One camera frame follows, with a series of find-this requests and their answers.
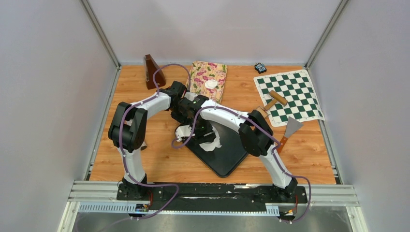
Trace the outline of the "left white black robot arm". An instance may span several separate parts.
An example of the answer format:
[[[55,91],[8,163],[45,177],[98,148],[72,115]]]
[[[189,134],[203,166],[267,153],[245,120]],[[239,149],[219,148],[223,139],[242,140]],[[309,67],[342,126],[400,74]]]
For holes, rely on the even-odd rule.
[[[108,138],[117,147],[124,167],[123,186],[137,200],[148,194],[147,176],[143,169],[141,146],[146,136],[147,120],[176,106],[187,88],[174,81],[170,87],[158,89],[152,96],[133,104],[118,104],[108,131]]]

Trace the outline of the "wooden pastry roller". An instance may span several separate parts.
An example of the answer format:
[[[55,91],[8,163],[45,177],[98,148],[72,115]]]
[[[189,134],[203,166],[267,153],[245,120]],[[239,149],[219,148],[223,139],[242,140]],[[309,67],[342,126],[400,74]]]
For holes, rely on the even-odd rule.
[[[269,110],[277,103],[279,102],[281,105],[285,106],[288,104],[288,101],[281,95],[279,95],[277,92],[275,91],[270,91],[269,95],[272,97],[272,100],[265,106],[258,106],[256,108],[256,110],[261,113],[261,115],[263,116],[263,118],[267,118],[268,117],[268,112]]]

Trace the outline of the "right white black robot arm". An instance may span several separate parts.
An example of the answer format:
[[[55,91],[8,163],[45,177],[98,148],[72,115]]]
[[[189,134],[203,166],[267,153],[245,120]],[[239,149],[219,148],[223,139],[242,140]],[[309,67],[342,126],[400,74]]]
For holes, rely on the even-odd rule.
[[[288,202],[295,196],[297,179],[281,161],[279,141],[261,113],[236,111],[203,95],[171,100],[169,109],[180,123],[176,140],[215,174],[227,177],[246,155],[252,155],[268,170],[279,200]]]

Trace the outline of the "black baking tray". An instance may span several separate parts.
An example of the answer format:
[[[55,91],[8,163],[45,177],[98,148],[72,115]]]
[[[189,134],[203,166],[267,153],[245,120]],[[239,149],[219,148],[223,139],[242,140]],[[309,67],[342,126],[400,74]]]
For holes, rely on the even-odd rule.
[[[240,137],[235,131],[214,121],[211,121],[210,124],[220,136],[221,147],[205,151],[193,139],[187,143],[186,147],[218,177],[226,178],[245,159],[248,153],[243,148]]]

